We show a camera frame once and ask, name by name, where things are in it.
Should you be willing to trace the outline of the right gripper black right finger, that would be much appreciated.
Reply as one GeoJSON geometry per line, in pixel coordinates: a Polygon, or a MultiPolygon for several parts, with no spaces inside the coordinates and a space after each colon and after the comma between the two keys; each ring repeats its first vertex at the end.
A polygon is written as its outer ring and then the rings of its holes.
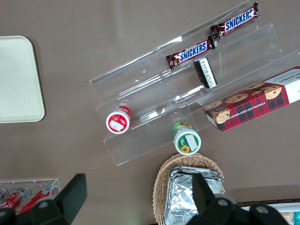
{"type": "Polygon", "coordinates": [[[192,189],[198,215],[192,217],[189,225],[248,224],[248,212],[242,210],[232,197],[213,194],[202,174],[193,174],[192,189]]]}

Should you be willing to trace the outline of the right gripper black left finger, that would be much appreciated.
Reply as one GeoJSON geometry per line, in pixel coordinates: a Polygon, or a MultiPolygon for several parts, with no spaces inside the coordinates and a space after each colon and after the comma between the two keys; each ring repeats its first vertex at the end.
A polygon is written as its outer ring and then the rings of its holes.
{"type": "Polygon", "coordinates": [[[16,216],[17,225],[70,225],[87,199],[86,174],[78,173],[55,197],[44,197],[16,216]]]}

